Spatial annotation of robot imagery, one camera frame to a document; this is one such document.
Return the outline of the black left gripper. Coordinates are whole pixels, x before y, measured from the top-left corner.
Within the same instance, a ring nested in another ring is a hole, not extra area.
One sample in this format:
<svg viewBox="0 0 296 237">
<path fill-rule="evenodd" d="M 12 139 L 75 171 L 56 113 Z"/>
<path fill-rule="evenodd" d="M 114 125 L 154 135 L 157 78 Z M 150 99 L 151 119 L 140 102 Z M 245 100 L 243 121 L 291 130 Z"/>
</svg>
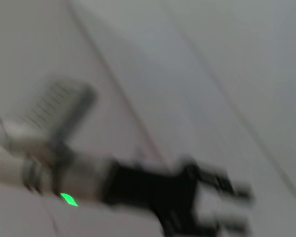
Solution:
<svg viewBox="0 0 296 237">
<path fill-rule="evenodd" d="M 233 182 L 228 173 L 213 166 L 199 165 L 199 180 L 218 192 L 240 201 L 252 201 L 249 186 Z M 166 237 L 212 237 L 213 224 L 199 224 L 192 212 L 197 179 L 184 167 L 174 174 L 142 170 L 117 163 L 105 182 L 105 203 L 148 210 L 156 215 Z M 245 217 L 213 216 L 218 237 L 251 235 Z"/>
</svg>

